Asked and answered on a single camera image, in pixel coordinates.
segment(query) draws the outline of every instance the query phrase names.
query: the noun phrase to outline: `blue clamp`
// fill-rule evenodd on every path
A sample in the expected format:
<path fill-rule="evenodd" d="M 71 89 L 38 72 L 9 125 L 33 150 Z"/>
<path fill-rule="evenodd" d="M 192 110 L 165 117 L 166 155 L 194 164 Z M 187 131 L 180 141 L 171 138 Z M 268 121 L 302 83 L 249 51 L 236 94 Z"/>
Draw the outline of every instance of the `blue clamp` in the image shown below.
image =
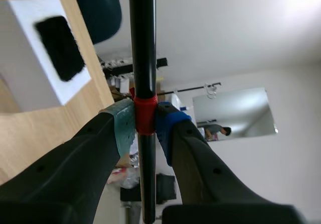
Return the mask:
<path fill-rule="evenodd" d="M 164 115 L 159 114 L 156 111 L 156 118 L 155 118 L 155 126 L 156 126 L 156 134 L 157 134 L 157 138 L 160 142 L 160 145 L 163 148 L 166 160 L 167 160 L 167 164 L 169 166 L 172 166 L 172 143 L 170 140 L 170 133 L 172 130 L 172 127 L 174 126 L 174 124 L 183 121 L 183 120 L 191 120 L 192 118 L 187 115 L 184 112 L 178 111 L 177 109 L 175 109 L 175 107 L 173 107 L 170 103 L 168 102 L 161 102 L 158 105 L 170 105 L 171 108 L 169 108 L 169 113 Z"/>

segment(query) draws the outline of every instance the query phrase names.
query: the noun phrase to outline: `teal clamp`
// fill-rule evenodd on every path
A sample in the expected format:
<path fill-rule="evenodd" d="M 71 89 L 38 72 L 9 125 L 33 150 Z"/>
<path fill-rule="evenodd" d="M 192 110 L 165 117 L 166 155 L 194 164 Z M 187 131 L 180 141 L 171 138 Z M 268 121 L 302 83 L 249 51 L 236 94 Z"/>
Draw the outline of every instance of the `teal clamp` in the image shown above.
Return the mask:
<path fill-rule="evenodd" d="M 106 108 L 103 113 L 114 116 L 114 132 L 120 157 L 128 153 L 135 138 L 135 111 L 131 99 L 123 99 Z"/>

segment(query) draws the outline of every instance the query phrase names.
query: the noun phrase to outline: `floor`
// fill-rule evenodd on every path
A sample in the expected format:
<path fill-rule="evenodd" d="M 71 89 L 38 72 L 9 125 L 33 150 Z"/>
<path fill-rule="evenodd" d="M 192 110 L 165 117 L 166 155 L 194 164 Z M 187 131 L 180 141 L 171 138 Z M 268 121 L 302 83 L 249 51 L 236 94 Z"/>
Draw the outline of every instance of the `floor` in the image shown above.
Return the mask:
<path fill-rule="evenodd" d="M 121 207 L 119 187 L 105 185 L 94 224 L 125 224 L 125 210 Z"/>

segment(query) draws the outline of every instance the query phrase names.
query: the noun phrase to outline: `person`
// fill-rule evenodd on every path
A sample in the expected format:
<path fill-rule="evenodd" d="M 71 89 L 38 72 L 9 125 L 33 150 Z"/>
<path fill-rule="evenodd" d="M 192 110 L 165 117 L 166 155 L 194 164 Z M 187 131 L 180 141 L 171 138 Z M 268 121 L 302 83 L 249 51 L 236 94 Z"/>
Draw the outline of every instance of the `person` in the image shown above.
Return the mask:
<path fill-rule="evenodd" d="M 232 132 L 230 127 L 222 127 L 220 125 L 207 125 L 204 127 L 205 136 L 208 140 L 218 140 L 217 133 L 221 132 L 223 135 L 229 136 Z"/>

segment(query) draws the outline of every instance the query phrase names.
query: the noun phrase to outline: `curtain rod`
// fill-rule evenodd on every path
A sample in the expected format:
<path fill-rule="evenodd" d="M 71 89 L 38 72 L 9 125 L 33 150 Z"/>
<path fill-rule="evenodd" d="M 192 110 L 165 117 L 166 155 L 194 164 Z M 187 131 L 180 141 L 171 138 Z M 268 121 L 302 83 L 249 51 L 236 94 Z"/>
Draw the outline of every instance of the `curtain rod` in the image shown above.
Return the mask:
<path fill-rule="evenodd" d="M 222 86 L 222 84 L 220 82 L 216 82 L 216 83 L 212 83 L 212 84 L 207 85 L 207 87 L 213 87 L 215 85 Z M 204 88 L 204 86 L 185 88 L 185 89 L 181 89 L 181 90 L 177 90 L 177 91 L 170 91 L 170 92 L 161 92 L 161 93 L 158 93 L 157 95 L 162 96 L 162 95 L 166 95 L 166 94 L 170 94 L 170 93 L 185 92 L 185 91 L 190 91 L 190 90 L 195 90 L 195 89 L 200 89 L 200 88 Z"/>

